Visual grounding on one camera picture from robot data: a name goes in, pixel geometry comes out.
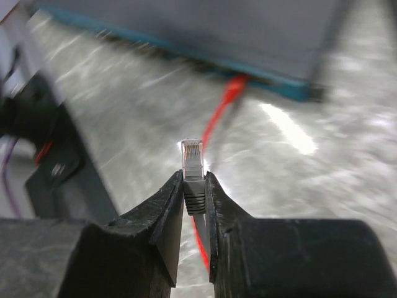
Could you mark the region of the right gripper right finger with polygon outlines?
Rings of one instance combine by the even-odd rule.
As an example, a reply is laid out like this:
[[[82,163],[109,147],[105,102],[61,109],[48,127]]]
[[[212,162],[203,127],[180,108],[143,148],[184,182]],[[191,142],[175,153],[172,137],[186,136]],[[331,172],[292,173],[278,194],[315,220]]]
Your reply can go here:
[[[209,280],[216,297],[395,297],[376,233],[356,219],[255,218],[205,178]]]

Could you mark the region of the large black network switch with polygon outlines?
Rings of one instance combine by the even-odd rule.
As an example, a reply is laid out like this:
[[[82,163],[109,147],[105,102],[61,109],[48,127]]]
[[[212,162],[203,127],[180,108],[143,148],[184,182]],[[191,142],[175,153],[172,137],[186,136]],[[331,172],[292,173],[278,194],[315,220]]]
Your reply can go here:
[[[52,18],[309,98],[345,1],[34,1]]]

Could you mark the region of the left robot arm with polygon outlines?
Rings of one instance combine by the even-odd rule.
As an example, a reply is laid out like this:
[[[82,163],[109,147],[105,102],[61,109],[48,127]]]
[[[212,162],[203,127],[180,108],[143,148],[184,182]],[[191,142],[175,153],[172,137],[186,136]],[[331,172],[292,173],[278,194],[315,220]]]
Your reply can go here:
[[[76,124],[44,75],[1,101],[1,133],[35,145],[38,168],[25,188],[37,217],[105,225],[118,216]]]

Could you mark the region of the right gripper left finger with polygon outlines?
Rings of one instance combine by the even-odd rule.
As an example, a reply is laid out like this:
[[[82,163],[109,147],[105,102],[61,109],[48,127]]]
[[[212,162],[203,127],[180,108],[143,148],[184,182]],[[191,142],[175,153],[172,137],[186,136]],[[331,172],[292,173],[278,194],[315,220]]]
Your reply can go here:
[[[2,297],[169,297],[176,285],[182,173],[108,225],[1,220]]]

